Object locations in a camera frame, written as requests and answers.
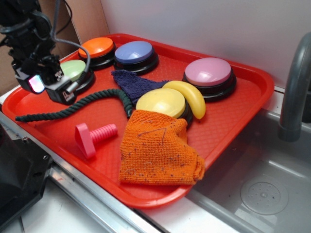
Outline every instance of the gray cable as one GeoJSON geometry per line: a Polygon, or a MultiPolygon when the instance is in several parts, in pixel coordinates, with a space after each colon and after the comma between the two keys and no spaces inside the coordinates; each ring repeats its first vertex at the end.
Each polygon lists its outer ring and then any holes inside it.
{"type": "Polygon", "coordinates": [[[52,27],[52,30],[51,30],[51,38],[54,42],[59,42],[59,43],[66,43],[66,44],[70,44],[70,45],[73,45],[73,46],[76,46],[80,49],[82,49],[85,53],[86,53],[86,56],[87,56],[87,59],[86,59],[86,67],[84,69],[84,72],[83,74],[80,76],[80,78],[77,80],[77,81],[74,81],[67,89],[66,91],[68,93],[72,93],[74,92],[81,84],[85,74],[88,72],[88,69],[89,69],[89,65],[90,65],[90,62],[91,62],[91,57],[88,53],[88,51],[81,45],[77,44],[77,43],[74,43],[72,41],[68,41],[68,40],[64,40],[64,39],[58,39],[56,38],[56,25],[57,25],[57,20],[58,20],[58,13],[59,13],[59,5],[60,5],[60,0],[56,0],[56,3],[55,3],[55,12],[54,12],[54,21],[53,21],[53,27],[52,27]]]}

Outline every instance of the white wall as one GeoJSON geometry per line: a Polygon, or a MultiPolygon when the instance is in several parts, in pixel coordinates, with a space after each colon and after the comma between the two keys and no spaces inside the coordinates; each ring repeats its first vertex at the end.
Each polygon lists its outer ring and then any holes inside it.
{"type": "Polygon", "coordinates": [[[101,0],[110,33],[127,33],[270,73],[285,87],[311,31],[311,0],[101,0]]]}

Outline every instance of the blue button top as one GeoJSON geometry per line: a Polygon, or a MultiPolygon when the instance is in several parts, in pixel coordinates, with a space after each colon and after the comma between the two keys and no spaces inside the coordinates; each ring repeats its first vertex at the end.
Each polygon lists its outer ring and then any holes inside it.
{"type": "Polygon", "coordinates": [[[133,41],[115,51],[117,61],[125,64],[141,62],[152,55],[152,45],[145,41],[133,41]]]}

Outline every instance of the rope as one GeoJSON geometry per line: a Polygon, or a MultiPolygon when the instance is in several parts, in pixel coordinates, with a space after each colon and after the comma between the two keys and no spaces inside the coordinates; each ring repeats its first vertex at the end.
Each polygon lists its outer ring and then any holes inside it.
{"type": "Polygon", "coordinates": [[[25,116],[17,116],[15,117],[16,121],[22,122],[31,122],[31,121],[40,121],[40,120],[57,120],[69,117],[70,115],[74,114],[87,104],[95,101],[100,100],[107,97],[119,97],[120,100],[123,102],[123,107],[126,112],[127,117],[129,118],[132,114],[133,105],[126,93],[120,89],[108,89],[99,92],[95,92],[90,94],[78,102],[74,103],[67,109],[61,110],[56,113],[42,113],[42,114],[33,114],[33,115],[25,115],[25,116]]]}

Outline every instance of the faucet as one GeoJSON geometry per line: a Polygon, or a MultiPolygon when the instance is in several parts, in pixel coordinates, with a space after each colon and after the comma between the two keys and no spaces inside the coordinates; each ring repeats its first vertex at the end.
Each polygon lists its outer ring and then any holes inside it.
{"type": "Polygon", "coordinates": [[[311,32],[301,39],[289,72],[278,137],[286,142],[300,138],[302,122],[311,122],[311,32]]]}

